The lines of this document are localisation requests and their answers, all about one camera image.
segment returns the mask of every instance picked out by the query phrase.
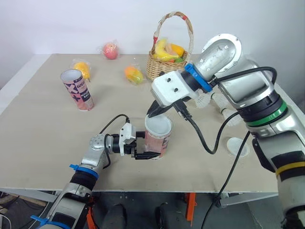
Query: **yellow stripe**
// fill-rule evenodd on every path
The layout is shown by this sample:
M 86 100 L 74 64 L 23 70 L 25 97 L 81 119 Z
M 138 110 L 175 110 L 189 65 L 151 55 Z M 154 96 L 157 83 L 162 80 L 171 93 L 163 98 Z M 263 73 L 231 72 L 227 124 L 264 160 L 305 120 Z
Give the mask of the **yellow stripe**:
M 300 162 L 294 162 L 288 165 L 284 165 L 282 167 L 279 167 L 276 171 L 276 175 L 279 175 L 280 173 L 289 170 L 291 168 L 298 168 L 298 167 L 305 167 L 305 161 L 300 161 Z

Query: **orange bracket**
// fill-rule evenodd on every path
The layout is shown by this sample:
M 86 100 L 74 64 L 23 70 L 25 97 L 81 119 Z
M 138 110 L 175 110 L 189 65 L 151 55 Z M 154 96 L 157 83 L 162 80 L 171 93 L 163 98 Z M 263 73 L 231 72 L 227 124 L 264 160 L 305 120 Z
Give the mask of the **orange bracket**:
M 92 207 L 89 207 L 89 211 L 87 213 L 87 223 L 89 229 L 97 229 L 92 218 Z
M 186 194 L 187 199 L 187 208 L 186 208 L 186 220 L 191 222 L 191 226 L 193 224 L 193 216 L 194 216 L 194 209 L 197 206 L 195 202 L 196 193 L 191 192 Z

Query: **can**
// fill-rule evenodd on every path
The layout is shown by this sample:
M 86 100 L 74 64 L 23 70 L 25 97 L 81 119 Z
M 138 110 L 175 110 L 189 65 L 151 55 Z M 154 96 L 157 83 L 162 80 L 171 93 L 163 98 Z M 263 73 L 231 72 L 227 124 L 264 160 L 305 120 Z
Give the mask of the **can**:
M 145 151 L 160 153 L 159 159 L 164 156 L 172 133 L 173 124 L 164 114 L 145 118 Z
M 78 109 L 89 111 L 94 107 L 92 97 L 82 77 L 81 71 L 75 69 L 66 70 L 61 74 L 61 80 L 75 101 Z

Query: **green stripe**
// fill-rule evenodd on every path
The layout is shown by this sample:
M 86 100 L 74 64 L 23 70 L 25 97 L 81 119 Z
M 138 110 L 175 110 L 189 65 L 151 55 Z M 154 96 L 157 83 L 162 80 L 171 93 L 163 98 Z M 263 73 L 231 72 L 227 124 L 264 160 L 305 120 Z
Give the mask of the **green stripe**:
M 254 122 L 249 122 L 247 123 L 248 126 L 258 126 L 258 125 L 262 125 L 265 123 L 268 123 L 274 119 L 276 119 L 278 116 L 280 116 L 287 108 L 286 103 L 283 101 L 282 105 L 280 106 L 280 108 L 278 108 L 276 111 L 274 111 L 271 115 L 268 115 L 265 118 L 262 118 L 260 120 L 254 121 Z

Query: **person's leg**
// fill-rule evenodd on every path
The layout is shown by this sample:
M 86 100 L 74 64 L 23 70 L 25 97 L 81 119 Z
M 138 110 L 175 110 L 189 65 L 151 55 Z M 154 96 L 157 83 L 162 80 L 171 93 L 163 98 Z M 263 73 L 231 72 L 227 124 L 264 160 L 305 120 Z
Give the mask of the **person's leg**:
M 123 205 L 113 206 L 106 214 L 101 229 L 125 229 L 127 225 L 126 210 Z

